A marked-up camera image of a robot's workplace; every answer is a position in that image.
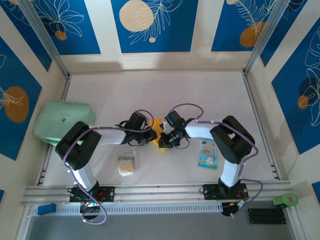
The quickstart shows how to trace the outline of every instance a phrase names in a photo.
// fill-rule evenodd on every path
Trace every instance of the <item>blue packet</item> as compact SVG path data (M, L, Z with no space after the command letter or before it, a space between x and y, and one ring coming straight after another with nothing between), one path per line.
M213 139L201 138L201 152L198 166L210 169L218 168L218 148Z

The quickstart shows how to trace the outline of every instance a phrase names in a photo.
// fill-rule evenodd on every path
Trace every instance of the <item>yellow object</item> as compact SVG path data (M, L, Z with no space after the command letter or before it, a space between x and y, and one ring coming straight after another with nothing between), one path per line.
M164 131L162 130L162 128L160 127L160 125L162 124L162 122L163 122L163 118L156 118L156 119L154 120L154 125L153 125L153 127L152 127L152 129L156 132L156 136L157 136L157 139L153 140L152 142L153 142L157 147L159 147L158 141L159 141L159 139L160 139L160 134L164 132ZM151 126L151 124L152 124L152 119L150 120L148 127ZM163 152L165 152L167 148L160 148L160 149L161 149Z

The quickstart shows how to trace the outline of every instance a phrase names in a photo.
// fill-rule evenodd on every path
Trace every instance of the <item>green bottle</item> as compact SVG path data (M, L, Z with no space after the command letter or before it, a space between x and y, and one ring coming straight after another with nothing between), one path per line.
M272 203L275 207L284 209L284 208L290 208L298 205L299 199L297 195L290 192L290 193L286 193L284 195L275 197L272 200Z

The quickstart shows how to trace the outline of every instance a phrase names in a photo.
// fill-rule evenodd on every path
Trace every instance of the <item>wall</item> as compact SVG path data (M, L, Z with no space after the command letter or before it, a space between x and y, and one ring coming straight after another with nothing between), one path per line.
M286 111L283 112L279 103L280 98L278 99L278 97L281 90L277 90L277 97L272 81L276 76L277 78L283 76L278 75L279 71L319 19L319 12L319 2L317 0L308 0L266 67L264 67L262 61L259 60L249 75L249 80L253 83L257 96L259 96L258 105L262 110L262 119L273 145L275 157L280 160L278 162L281 163L280 168L282 168L284 172L284 177L291 180L295 192L299 196L299 207L306 221L306 226L311 238L314 240L319 239L320 235L318 224L320 220L320 206L311 184L320 180L320 145L316 145L304 152L300 151L299 153L296 145L297 139L295 142L284 115ZM303 66L305 66L304 57L301 58L301 61ZM292 65L291 71L295 73L298 68L299 65ZM291 77L291 75L288 75L287 78L288 84L287 87L283 87L283 93L295 88L294 81L296 79ZM300 110L297 105L298 93L299 90L297 90L297 98L294 100L294 104L296 108ZM315 126L313 129L316 135L319 136L320 128Z
M1 38L42 87L17 158L11 159L0 154L0 189L5 191L0 205L0 239L7 239L14 232L13 226L18 224L17 209L21 204L25 187L35 184L46 149L46 145L33 136L34 124L45 104L51 99L60 98L64 79L54 63L47 72L2 8L0 8L0 22ZM3 77L3 74L0 75L2 83L12 81L10 78L4 79ZM15 136L2 134L1 139L4 138L11 140Z
M37 48L11 2L1 0L0 6L29 46ZM31 1L71 73L242 69L276 2Z

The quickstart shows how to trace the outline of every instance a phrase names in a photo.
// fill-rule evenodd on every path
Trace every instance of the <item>white vent strip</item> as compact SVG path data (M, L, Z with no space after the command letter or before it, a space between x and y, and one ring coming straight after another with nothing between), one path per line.
M174 203L174 204L119 204L105 205L108 215L136 215L136 214L190 214L190 213L221 213L220 202L210 203ZM35 207L32 216L37 216L38 207ZM80 214L79 205L57 205L54 213L46 216L76 216ZM103 214L100 210L86 215Z

